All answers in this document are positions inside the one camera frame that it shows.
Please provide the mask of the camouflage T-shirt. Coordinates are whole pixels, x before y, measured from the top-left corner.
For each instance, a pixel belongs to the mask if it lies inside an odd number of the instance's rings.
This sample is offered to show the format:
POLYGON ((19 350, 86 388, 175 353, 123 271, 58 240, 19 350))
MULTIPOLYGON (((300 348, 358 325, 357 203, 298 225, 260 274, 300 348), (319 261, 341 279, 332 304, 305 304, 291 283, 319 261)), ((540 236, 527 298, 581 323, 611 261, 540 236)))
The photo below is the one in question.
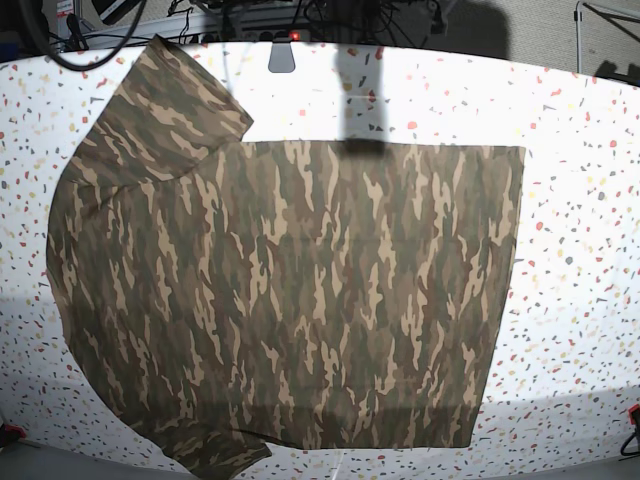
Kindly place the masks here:
POLYGON ((467 447, 524 149, 248 142, 251 125, 155 38, 74 152, 47 275, 92 388, 201 479, 271 444, 467 447))

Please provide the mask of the black power strip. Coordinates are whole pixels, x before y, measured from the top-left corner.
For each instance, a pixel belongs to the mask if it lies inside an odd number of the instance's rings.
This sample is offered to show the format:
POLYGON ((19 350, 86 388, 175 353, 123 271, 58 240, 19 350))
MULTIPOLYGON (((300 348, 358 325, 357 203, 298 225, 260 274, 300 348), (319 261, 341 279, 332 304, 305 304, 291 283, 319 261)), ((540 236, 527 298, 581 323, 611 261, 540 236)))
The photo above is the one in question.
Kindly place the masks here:
POLYGON ((272 42, 278 39, 289 39, 297 42, 310 42, 311 33, 306 29, 295 30, 253 30, 243 31, 239 35, 228 34, 224 37, 218 32, 206 32, 198 35, 199 43, 220 43, 220 42, 272 42))

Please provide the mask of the red clamp left corner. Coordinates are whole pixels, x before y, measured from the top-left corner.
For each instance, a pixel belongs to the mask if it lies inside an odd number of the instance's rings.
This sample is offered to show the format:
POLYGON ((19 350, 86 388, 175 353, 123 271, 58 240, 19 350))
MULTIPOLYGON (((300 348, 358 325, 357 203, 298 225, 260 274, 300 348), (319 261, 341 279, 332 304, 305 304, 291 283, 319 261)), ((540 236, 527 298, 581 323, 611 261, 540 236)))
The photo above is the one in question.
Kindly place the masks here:
POLYGON ((0 426, 0 447, 4 448, 25 438, 25 432, 16 426, 2 424, 0 426))

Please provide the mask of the red clamp corner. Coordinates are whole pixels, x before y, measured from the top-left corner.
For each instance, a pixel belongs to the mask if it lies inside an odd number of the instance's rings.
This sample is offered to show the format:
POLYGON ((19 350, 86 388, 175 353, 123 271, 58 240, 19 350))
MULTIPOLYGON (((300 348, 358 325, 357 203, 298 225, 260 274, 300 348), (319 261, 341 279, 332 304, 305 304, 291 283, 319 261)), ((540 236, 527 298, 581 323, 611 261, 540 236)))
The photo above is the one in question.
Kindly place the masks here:
POLYGON ((16 426, 2 424, 0 426, 0 447, 4 448, 25 438, 25 432, 16 426))
POLYGON ((635 404, 628 409, 628 415, 631 424, 636 428, 640 428, 640 405, 635 404))

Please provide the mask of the red clamp right corner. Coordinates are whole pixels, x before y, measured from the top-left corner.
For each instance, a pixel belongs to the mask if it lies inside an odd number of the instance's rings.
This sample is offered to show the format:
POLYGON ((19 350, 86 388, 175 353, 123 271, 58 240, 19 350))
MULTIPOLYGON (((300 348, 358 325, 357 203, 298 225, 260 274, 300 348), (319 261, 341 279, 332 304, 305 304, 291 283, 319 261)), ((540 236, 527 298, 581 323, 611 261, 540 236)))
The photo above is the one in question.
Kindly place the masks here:
POLYGON ((628 409, 628 415, 631 424, 636 428, 640 428, 640 405, 635 404, 628 409))

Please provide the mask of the white metal stand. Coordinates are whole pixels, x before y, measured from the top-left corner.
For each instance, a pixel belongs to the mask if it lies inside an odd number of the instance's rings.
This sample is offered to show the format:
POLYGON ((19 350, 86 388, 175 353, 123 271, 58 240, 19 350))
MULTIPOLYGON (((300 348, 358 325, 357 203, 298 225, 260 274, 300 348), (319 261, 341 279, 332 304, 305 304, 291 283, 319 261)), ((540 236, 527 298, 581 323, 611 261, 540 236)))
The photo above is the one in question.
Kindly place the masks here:
POLYGON ((639 66, 639 2, 577 1, 576 72, 627 74, 639 66))

